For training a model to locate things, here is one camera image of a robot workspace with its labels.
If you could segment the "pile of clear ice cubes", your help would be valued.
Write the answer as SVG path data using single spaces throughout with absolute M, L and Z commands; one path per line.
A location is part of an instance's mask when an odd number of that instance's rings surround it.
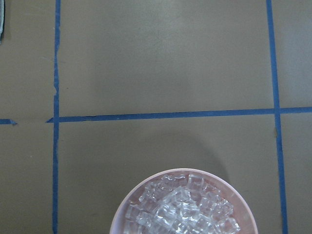
M 237 234 L 234 206 L 195 174 L 165 174 L 130 201 L 124 234 Z

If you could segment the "pink bowl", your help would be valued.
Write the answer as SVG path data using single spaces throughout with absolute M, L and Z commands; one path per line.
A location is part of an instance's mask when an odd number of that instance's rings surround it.
M 223 179 L 219 178 L 216 175 L 213 175 L 209 172 L 193 169 L 193 168 L 176 168 L 176 169 L 169 169 L 166 171 L 162 171 L 156 173 L 143 181 L 137 184 L 123 199 L 121 204 L 119 205 L 113 221 L 110 227 L 111 234 L 121 234 L 123 233 L 124 223 L 125 223 L 125 213 L 128 209 L 130 201 L 135 198 L 140 192 L 144 190 L 145 185 L 153 180 L 156 180 L 163 175 L 177 175 L 185 173 L 189 174 L 196 174 L 203 176 L 203 178 L 210 184 L 214 185 L 215 187 L 221 190 L 221 194 L 224 198 L 226 198 L 229 202 L 234 205 L 234 218 L 238 221 L 238 224 L 241 227 L 241 234 L 257 234 L 258 228 L 256 225 L 256 221 L 254 215 L 249 208 L 247 202 L 244 198 L 240 195 L 240 193 L 228 182 L 224 181 Z

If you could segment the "grey folded cloth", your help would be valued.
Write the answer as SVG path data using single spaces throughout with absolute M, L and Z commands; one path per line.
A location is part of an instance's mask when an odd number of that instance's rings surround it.
M 0 0 L 0 41 L 2 41 L 5 21 L 5 0 Z

